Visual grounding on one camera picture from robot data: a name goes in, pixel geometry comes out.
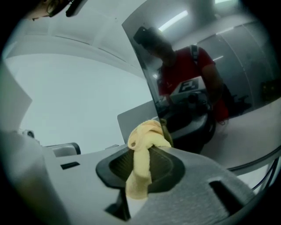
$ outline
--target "ceiling light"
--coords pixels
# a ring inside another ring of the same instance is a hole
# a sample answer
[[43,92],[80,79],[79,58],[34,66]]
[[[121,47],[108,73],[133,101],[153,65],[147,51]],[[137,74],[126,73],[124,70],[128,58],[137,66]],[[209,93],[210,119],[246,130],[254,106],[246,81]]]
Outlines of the ceiling light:
[[183,12],[181,12],[180,14],[176,15],[174,18],[170,19],[167,23],[165,23],[164,25],[162,25],[159,30],[164,31],[166,30],[168,27],[170,27],[171,25],[173,25],[174,23],[178,22],[180,19],[186,17],[188,15],[188,12],[185,10]]
[[216,61],[216,60],[218,60],[218,59],[220,59],[220,58],[222,58],[222,57],[223,57],[223,55],[220,56],[220,57],[218,57],[218,58],[214,58],[213,61]]
[[234,27],[227,28],[227,29],[225,29],[225,30],[223,30],[223,31],[220,31],[220,32],[216,33],[216,35],[221,34],[221,33],[224,33],[224,32],[226,32],[226,31],[233,30],[233,29],[234,29]]
[[215,0],[215,4],[221,3],[221,2],[228,2],[232,0]]

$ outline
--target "shoulder strap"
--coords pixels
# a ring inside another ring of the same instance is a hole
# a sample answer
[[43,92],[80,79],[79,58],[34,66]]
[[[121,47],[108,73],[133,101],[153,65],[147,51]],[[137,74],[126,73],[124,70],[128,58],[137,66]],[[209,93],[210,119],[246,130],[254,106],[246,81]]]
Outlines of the shoulder strap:
[[191,45],[189,47],[190,49],[190,54],[193,58],[194,63],[197,65],[198,64],[198,56],[199,56],[199,48],[197,45]]

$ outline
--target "cable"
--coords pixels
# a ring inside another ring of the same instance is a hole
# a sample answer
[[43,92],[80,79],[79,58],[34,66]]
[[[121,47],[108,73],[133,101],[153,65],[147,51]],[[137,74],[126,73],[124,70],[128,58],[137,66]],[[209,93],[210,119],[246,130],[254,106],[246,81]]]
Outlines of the cable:
[[265,181],[265,179],[268,177],[268,175],[272,171],[272,173],[270,175],[270,178],[269,178],[269,180],[267,182],[267,185],[269,186],[268,183],[271,182],[271,180],[272,180],[272,178],[274,176],[274,173],[275,173],[275,170],[276,170],[276,167],[277,167],[277,164],[278,164],[278,160],[279,160],[279,158],[274,160],[274,162],[272,163],[272,165],[271,165],[270,169],[268,170],[267,174],[264,176],[264,178],[255,187],[252,188],[252,190],[256,190]]

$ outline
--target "towel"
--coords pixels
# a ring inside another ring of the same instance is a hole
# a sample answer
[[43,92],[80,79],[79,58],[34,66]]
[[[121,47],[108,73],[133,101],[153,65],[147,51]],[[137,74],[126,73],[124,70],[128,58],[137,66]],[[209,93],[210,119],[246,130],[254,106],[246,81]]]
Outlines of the towel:
[[134,150],[133,170],[126,181],[126,195],[132,199],[148,196],[148,186],[152,183],[149,171],[152,146],[171,147],[165,140],[161,125],[156,120],[148,120],[137,126],[129,136],[128,147]]

